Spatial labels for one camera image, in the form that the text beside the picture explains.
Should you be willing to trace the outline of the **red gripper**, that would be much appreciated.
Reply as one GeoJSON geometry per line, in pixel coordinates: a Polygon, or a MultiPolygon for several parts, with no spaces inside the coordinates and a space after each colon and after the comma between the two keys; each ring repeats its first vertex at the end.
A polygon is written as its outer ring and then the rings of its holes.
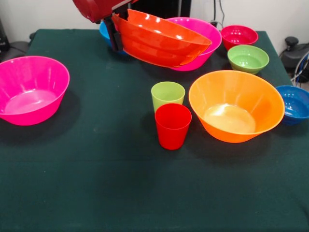
{"type": "Polygon", "coordinates": [[[135,2],[137,0],[73,0],[74,5],[86,19],[93,23],[104,20],[115,52],[122,51],[123,45],[120,33],[116,30],[112,19],[118,17],[127,20],[128,6],[135,2]]]}

